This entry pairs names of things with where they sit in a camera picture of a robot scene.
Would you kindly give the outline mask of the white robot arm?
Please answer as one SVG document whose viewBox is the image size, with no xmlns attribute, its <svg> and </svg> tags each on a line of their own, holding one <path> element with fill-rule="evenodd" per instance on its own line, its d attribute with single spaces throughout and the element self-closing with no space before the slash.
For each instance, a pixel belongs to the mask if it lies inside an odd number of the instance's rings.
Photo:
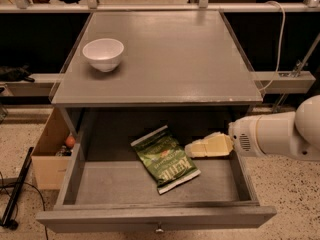
<svg viewBox="0 0 320 240">
<path fill-rule="evenodd" d="M 320 95 L 308 98 L 296 111 L 246 116 L 231 122 L 228 134 L 212 133 L 185 147 L 191 158 L 283 155 L 296 160 L 320 160 Z"/>
</svg>

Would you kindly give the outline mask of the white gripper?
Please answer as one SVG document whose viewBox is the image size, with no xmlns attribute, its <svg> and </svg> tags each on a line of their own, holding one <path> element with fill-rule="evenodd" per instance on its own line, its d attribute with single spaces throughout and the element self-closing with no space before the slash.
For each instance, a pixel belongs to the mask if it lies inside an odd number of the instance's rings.
<svg viewBox="0 0 320 240">
<path fill-rule="evenodd" d="M 244 157 L 264 157 L 258 144 L 257 127 L 260 116 L 247 116 L 231 122 L 228 135 L 213 132 L 185 146 L 191 158 L 228 156 L 233 150 Z"/>
</svg>

